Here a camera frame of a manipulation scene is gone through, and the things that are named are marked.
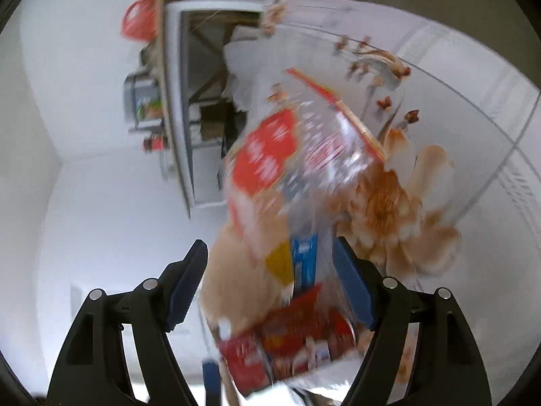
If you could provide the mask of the clear plastic trash bag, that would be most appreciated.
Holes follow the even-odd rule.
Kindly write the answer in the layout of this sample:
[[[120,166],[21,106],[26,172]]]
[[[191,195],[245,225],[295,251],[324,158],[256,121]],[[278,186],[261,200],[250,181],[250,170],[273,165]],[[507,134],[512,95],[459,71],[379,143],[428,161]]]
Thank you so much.
[[[345,238],[380,273],[419,228],[423,204],[375,138],[322,84],[291,67],[273,111],[225,159],[229,219],[210,252],[201,308],[228,387],[248,397],[359,356],[332,247]]]

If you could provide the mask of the floral tablecloth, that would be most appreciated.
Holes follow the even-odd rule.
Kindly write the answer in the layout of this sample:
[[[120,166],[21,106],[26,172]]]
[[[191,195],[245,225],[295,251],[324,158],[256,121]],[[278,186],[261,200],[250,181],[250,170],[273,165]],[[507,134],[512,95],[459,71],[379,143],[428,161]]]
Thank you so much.
[[[411,291],[449,289],[479,348],[489,405],[539,404],[540,91],[459,33],[427,21],[399,27],[385,7],[277,0],[263,6],[258,28],[266,37],[291,32],[289,68],[388,139],[391,166],[422,201],[419,228],[390,252],[380,275]],[[409,370],[386,405],[403,398],[417,334],[410,324]],[[268,405],[345,405],[361,367],[354,356],[242,397],[228,387],[213,341],[204,366],[211,404],[256,397]]]

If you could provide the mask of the red lid jar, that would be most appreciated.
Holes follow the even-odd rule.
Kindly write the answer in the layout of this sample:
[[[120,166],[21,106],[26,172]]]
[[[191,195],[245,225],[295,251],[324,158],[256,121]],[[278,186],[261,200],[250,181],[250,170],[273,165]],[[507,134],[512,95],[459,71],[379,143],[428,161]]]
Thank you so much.
[[[145,153],[162,152],[169,147],[168,138],[164,134],[151,134],[145,137],[142,142],[142,149]]]

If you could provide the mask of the white metal shelf table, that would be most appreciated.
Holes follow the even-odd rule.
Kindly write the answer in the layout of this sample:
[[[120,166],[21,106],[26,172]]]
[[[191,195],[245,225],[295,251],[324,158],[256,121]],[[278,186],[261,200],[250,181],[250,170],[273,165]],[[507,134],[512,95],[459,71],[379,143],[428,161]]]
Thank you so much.
[[[158,69],[165,128],[188,216],[221,207],[224,134],[205,140],[200,109],[226,101],[224,47],[236,27],[256,27],[258,0],[158,0]]]

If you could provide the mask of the steel pot with lid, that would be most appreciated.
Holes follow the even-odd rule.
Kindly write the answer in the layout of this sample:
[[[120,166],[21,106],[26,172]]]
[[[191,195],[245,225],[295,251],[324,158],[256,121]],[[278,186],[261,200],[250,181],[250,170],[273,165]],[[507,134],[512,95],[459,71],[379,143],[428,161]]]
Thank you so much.
[[[149,71],[129,74],[123,84],[125,124],[130,132],[150,132],[163,126],[161,89]]]

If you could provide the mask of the white sack under shelf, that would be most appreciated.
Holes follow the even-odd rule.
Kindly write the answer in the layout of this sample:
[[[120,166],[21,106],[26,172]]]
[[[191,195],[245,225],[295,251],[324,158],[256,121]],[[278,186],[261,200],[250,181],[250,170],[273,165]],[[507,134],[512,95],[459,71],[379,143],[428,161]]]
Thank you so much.
[[[251,119],[263,119],[273,111],[269,97],[288,85],[286,70],[294,62],[293,40],[286,28],[266,37],[257,27],[237,27],[224,47],[229,72],[226,94]]]

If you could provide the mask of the red plastic bag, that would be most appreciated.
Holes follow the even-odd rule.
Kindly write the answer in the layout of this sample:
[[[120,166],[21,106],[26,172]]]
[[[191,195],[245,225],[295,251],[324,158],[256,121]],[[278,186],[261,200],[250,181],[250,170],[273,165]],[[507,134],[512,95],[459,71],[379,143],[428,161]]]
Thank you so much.
[[[151,42],[157,33],[156,7],[160,0],[137,0],[122,18],[120,34],[128,40]]]

